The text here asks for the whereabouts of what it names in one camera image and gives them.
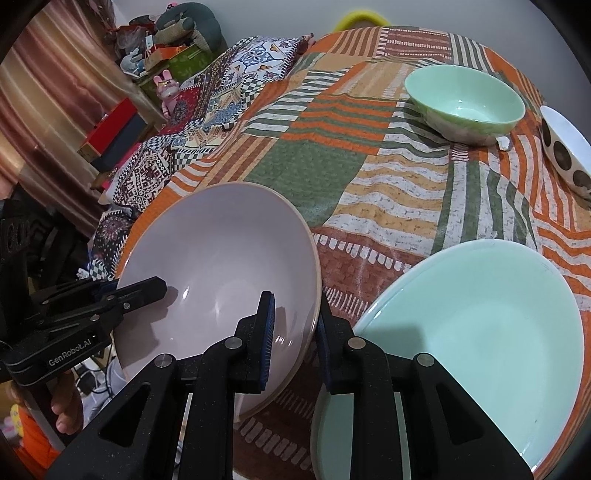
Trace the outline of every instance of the orange patterned tablecloth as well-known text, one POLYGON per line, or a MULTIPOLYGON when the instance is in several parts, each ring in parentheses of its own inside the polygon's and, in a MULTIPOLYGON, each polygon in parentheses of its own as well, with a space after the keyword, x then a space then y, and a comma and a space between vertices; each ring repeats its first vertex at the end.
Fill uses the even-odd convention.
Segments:
MULTIPOLYGON (((535 471, 543 478, 591 405, 591 215, 544 158, 542 103, 519 70, 466 37, 414 27, 328 35, 285 80, 264 87, 216 151, 173 175, 135 223, 123 259, 174 202, 235 180, 275 189, 304 215, 333 311, 353 324, 396 278, 443 248, 503 238, 536 249, 573 290, 586 338, 579 396, 535 471), (436 63, 483 70, 521 95, 527 112, 508 151, 450 144, 422 122, 404 79, 436 63)), ((242 475, 313 477, 310 421, 320 386, 313 359, 314 349, 275 402, 235 427, 234 465, 242 475)))

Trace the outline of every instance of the yellow object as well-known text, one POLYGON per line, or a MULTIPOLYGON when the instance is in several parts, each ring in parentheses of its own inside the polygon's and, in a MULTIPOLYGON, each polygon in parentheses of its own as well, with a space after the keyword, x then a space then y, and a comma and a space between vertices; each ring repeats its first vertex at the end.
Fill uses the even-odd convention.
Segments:
POLYGON ((22 429, 21 416, 18 414, 18 405, 14 404, 10 408, 10 418, 12 419, 12 424, 14 425, 14 429, 17 431, 18 436, 22 438, 24 432, 22 429))
POLYGON ((370 22, 376 25, 377 27, 386 27, 387 25, 391 25, 391 23, 386 20, 381 15, 377 14, 376 12, 372 12, 370 10, 355 10, 346 14, 333 31, 341 32, 343 30, 348 30, 353 27, 356 23, 359 22, 370 22))

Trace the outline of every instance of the white bowl with brown dots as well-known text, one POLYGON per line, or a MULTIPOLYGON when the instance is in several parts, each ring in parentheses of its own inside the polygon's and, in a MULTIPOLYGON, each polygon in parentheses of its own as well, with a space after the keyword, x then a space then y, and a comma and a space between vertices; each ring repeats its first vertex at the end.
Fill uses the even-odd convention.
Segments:
POLYGON ((542 106, 542 143, 552 165, 580 197, 591 200, 591 145, 553 108, 542 106))

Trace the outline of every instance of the curtain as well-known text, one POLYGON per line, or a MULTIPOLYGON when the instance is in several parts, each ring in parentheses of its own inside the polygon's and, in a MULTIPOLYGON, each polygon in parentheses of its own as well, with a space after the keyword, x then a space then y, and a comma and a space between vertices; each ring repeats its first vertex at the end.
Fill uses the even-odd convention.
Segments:
POLYGON ((53 0, 0 64, 2 198, 19 182, 86 235, 102 213, 89 190, 97 171, 77 153, 87 133, 125 97, 146 121, 161 123, 104 48, 104 34, 90 8, 53 0))

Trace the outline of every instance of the green plush toy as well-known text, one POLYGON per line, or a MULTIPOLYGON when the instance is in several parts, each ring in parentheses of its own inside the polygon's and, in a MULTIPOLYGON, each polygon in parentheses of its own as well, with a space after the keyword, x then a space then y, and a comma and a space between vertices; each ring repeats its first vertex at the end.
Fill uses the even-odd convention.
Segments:
POLYGON ((220 24, 213 12, 203 4, 187 2, 171 7, 160 15, 155 26, 158 30, 156 43, 170 45, 190 36, 193 43, 204 51, 215 52, 222 45, 220 24))

